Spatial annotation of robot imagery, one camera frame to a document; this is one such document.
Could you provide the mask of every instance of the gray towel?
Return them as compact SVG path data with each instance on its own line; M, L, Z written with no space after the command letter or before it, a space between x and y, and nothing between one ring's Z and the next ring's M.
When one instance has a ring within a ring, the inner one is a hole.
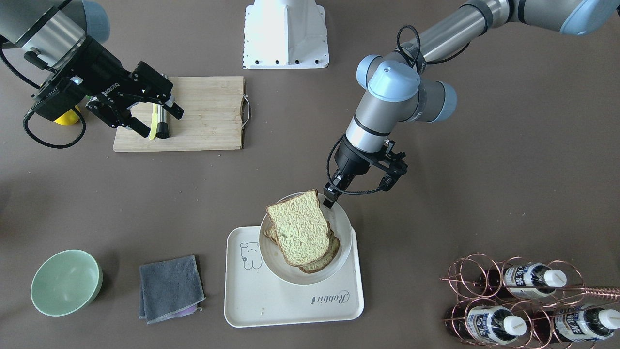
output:
M192 314L204 299L193 255L140 266L138 318L147 324Z

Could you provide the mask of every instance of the yellow lemon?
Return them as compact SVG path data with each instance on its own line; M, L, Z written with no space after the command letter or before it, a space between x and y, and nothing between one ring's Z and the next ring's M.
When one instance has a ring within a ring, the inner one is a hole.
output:
M79 112L82 112L78 106L76 106L76 109ZM78 120L79 120L79 117L76 114L76 112L74 112L73 109L69 109L68 112L61 115L58 119L54 120L54 122L60 125L73 125L76 122L78 122Z

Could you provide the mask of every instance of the black cable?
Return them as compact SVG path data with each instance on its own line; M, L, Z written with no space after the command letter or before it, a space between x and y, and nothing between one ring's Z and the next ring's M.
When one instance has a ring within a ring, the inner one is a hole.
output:
M28 128L28 121L30 121L30 119L32 118L32 116L34 115L34 111L31 109L28 110L28 112L26 112L26 115L24 115L24 131L26 131L26 134L28 136L30 136L30 138L34 139L35 141L37 141L39 144L42 144L48 148L54 148L54 149L66 149L69 148L71 146L73 146L75 143L78 143L78 141L80 139L82 139L82 136L84 135L84 133L86 132L86 121L84 120L84 117L82 116L82 113L79 112L79 110L75 107L71 108L78 116L79 120L82 122L82 132L79 134L79 136L77 136L77 138L75 138L73 140L73 142L69 143L69 144L65 144L65 145L55 145L55 144L51 144L48 143L40 138L38 138L37 136L35 136L32 131L30 131L30 129Z
M344 136L345 135L342 135L340 136L340 138L338 138L338 140L336 141L336 144L334 144L334 147L332 148L332 151L329 152L329 155L327 156L327 179L329 180L329 184L331 184L332 187L334 187L334 189L336 189L336 191L338 191L339 193L346 194L346 195L366 195L366 194L374 194L380 191L381 187L377 187L377 189L368 190L368 191L345 191L345 190L338 188L338 186L334 184L334 180L332 180L332 172L329 170L329 162L332 159L332 155L334 154L336 147L338 147L338 144L342 142L342 139L344 138Z
M463 46L463 48L460 49L459 52L455 53L454 55L451 55L448 58L445 58L443 60L438 60L438 61L430 61L430 62L427 62L427 64L428 65L433 65L433 64L439 64L439 63L446 63L447 61L451 60L452 58L454 58L454 57L460 55L461 53L463 53L463 51L465 51L465 49L469 46L470 43L471 42L468 42L467 44L465 44L465 46Z
M6 67L13 73L15 74L18 78L20 78L23 82L31 85L32 87L34 87L35 89L39 89L41 86L35 84L32 80L26 78L22 73L20 73L19 71L17 71L17 69L15 69L15 67L9 62L9 60L6 58L6 56L4 55L4 48L2 48L2 45L4 43L8 42L8 39L0 36L0 59L2 59L2 62L4 63L4 65L6 65Z
M64 0L62 4L58 5L58 9L59 10L64 9L64 7L67 6L70 2L71 0Z
M415 57L413 57L413 59L411 59L411 57L405 53L401 45L401 33L405 29L411 29L414 32L415 42L418 45L416 48L417 51L415 52ZM413 68L415 65L416 70L418 71L418 73L420 73L421 67L419 67L417 63L418 63L418 59L420 58L420 51L422 49L422 43L420 41L420 34L418 34L418 31L412 25L409 25L409 24L403 25L401 29L398 31L398 34L396 35L396 45L397 45L396 49L402 55L402 57L405 58L407 65L409 65L411 68Z

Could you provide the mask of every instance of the brown table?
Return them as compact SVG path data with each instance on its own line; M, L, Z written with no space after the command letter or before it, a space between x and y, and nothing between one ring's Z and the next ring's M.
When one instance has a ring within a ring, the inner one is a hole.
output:
M363 94L358 62L393 49L402 24L424 30L461 3L320 1L327 69L248 71L251 1L100 2L112 23L105 46L126 68L144 60L170 76L245 76L254 112L245 147L114 153L115 132L86 115L81 142L47 149L21 129L32 90L0 69L1 348L462 348L440 321L454 295L439 277L472 252L560 258L588 284L620 285L617 18L586 37L508 24L429 69L426 78L456 88L454 116L398 126L392 139L409 173L389 193L339 201L358 234L362 315L235 329L223 316L228 233L260 224L283 196L320 189L327 153ZM76 131L36 121L51 140ZM378 181L371 171L352 189ZM32 276L69 248L100 261L104 286L89 307L44 316L30 302ZM139 265L189 254L200 260L205 310L157 325L138 320ZM616 347L617 338L597 346Z

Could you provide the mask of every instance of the bottle cap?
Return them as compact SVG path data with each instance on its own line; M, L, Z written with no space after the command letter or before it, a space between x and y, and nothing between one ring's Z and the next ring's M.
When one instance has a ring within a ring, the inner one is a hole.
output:
M507 334L513 336L522 336L528 329L525 321L522 318L514 315L506 316L504 318L503 325L504 331L506 331Z
M551 287L566 286L566 274L558 269L549 269L544 272L544 282Z
M604 309L598 313L598 320L610 330L620 329L620 312L614 309Z

